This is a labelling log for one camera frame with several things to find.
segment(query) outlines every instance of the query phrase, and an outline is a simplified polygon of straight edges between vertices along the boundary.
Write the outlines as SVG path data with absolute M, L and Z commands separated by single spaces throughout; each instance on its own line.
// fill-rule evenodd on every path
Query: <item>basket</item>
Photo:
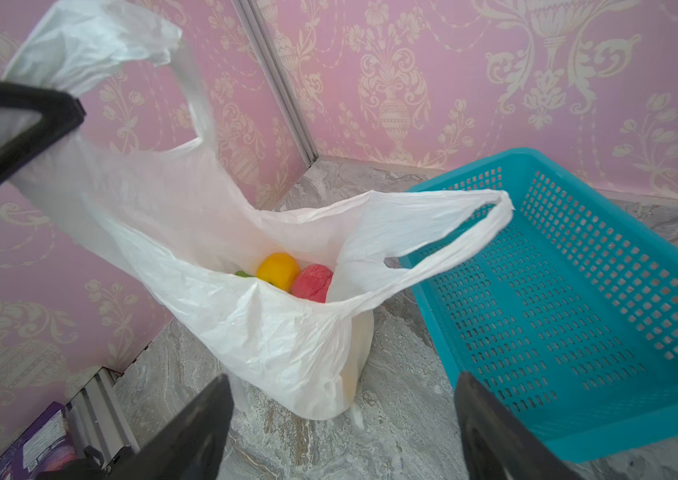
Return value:
M 678 250 L 529 148 L 410 191 L 482 188 L 509 193 L 512 222 L 412 288 L 451 384 L 469 371 L 572 462 L 678 435 Z

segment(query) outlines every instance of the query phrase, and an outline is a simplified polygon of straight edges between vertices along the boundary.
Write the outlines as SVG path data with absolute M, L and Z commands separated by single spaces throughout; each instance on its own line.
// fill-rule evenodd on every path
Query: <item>marble countertop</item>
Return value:
M 404 191 L 424 174 L 319 160 L 278 210 L 327 206 L 368 190 Z M 678 247 L 678 208 L 615 202 Z M 327 422 L 294 414 L 235 383 L 235 414 L 219 479 L 467 478 L 452 389 L 409 290 L 374 310 L 356 405 Z M 224 370 L 178 321 L 115 384 L 141 445 Z M 678 480 L 678 438 L 573 466 L 584 478 Z

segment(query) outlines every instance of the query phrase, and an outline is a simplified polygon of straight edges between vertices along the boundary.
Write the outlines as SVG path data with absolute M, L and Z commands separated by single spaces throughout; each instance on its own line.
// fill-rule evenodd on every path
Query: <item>wall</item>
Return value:
M 678 0 L 258 0 L 322 155 L 678 198 Z
M 139 3 L 184 29 L 216 107 L 220 156 L 252 203 L 274 206 L 305 167 L 231 4 Z M 0 2 L 0 74 L 51 4 Z M 167 68 L 130 65 L 83 103 L 83 131 L 116 151 L 165 150 L 194 136 Z M 171 318 L 141 283 L 0 187 L 0 453 L 100 366 L 123 370 Z

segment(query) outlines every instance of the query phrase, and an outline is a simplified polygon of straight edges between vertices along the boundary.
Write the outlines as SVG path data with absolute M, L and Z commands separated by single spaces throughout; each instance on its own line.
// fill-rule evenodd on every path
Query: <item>yellow fruit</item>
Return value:
M 290 292 L 296 276 L 301 272 L 296 259 L 289 254 L 272 254 L 256 271 L 256 277 L 272 283 L 277 288 Z

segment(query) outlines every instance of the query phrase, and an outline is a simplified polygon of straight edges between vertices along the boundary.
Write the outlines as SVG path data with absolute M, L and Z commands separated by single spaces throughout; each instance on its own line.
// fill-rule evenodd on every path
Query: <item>white plastic bag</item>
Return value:
M 213 112 L 181 30 L 121 0 L 54 5 L 4 79 L 79 97 L 134 60 L 171 65 L 198 138 L 122 155 L 73 133 L 12 182 L 77 242 L 139 278 L 240 378 L 299 416 L 342 413 L 370 349 L 370 311 L 475 255 L 510 221 L 509 197 L 371 191 L 325 208 L 256 210 L 217 159 Z M 1 110 L 0 143 L 31 120 Z M 384 264 L 444 237 L 484 204 L 496 206 L 416 267 Z M 334 270 L 328 302 L 232 274 L 255 272 L 274 252 Z

